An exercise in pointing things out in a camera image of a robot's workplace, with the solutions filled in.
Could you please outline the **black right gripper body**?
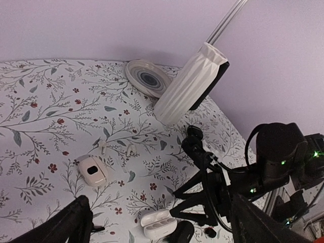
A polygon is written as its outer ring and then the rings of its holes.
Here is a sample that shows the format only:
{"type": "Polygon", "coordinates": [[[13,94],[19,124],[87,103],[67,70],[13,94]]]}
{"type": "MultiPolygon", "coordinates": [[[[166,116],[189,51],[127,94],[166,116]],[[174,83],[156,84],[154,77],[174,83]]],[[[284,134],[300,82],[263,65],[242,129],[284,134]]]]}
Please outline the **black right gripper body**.
{"type": "Polygon", "coordinates": [[[202,187],[205,193],[204,205],[210,207],[218,220],[218,225],[238,225],[237,210],[232,202],[233,195],[230,191],[230,185],[226,184],[226,180],[242,173],[243,170],[239,169],[222,171],[221,167],[216,167],[215,172],[202,170],[202,187]]]}

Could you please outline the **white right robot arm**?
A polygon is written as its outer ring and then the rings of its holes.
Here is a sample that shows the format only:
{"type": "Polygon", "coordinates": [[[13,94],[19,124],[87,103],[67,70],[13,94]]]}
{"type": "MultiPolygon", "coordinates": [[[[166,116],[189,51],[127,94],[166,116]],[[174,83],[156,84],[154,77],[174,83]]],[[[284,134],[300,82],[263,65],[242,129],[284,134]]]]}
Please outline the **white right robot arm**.
{"type": "Polygon", "coordinates": [[[171,216],[199,225],[222,225],[222,217],[231,216],[236,194],[255,201],[288,183],[294,192],[287,202],[275,196],[270,216],[289,224],[306,213],[311,204],[305,202],[303,190],[323,183],[323,135],[304,136],[295,123],[270,123],[256,126],[250,139],[256,140],[256,161],[232,169],[204,140],[202,130],[189,126],[181,146],[198,172],[174,191],[181,202],[171,209],[171,216]]]}

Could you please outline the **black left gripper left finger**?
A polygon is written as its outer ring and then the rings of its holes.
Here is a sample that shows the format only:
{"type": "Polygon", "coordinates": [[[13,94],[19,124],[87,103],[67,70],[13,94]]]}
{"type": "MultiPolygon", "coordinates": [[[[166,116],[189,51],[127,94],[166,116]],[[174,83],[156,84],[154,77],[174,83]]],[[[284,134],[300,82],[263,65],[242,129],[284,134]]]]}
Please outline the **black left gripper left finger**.
{"type": "Polygon", "coordinates": [[[89,200],[81,195],[47,222],[11,242],[89,242],[93,212],[89,200]]]}

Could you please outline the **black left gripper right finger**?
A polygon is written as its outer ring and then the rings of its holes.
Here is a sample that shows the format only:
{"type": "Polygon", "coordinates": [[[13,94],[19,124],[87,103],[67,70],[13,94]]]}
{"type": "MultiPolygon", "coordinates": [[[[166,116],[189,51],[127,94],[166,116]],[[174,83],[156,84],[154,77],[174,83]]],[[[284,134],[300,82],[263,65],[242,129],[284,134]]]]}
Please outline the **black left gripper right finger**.
{"type": "Polygon", "coordinates": [[[310,240],[277,223],[239,194],[233,196],[230,223],[234,243],[310,242],[310,240]]]}

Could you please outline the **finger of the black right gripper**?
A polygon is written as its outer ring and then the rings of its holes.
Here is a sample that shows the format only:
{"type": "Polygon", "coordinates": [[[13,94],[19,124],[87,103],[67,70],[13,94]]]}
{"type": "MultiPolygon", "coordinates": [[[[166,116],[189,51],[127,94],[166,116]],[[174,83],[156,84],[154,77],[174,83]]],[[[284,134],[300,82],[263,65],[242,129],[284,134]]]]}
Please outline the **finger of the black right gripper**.
{"type": "Polygon", "coordinates": [[[184,200],[179,203],[177,206],[173,207],[170,210],[170,214],[174,218],[190,220],[198,223],[199,225],[209,225],[209,226],[217,226],[218,220],[214,216],[214,213],[210,209],[210,207],[194,200],[184,200]],[[184,212],[185,209],[192,208],[194,206],[202,205],[204,214],[199,213],[188,213],[184,212]]]}
{"type": "Polygon", "coordinates": [[[186,193],[189,189],[202,182],[202,172],[197,172],[185,184],[173,192],[173,196],[177,199],[202,199],[205,196],[204,191],[195,193],[186,193]]]}

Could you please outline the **white earbud case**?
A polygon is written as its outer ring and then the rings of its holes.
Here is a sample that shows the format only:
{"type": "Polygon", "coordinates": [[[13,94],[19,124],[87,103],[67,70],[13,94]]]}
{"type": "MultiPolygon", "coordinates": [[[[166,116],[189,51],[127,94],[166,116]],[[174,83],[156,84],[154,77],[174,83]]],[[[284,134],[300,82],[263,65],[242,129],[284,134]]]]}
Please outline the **white earbud case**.
{"type": "Polygon", "coordinates": [[[178,221],[171,216],[168,209],[163,209],[144,215],[140,224],[146,238],[158,240],[173,233],[178,221]]]}

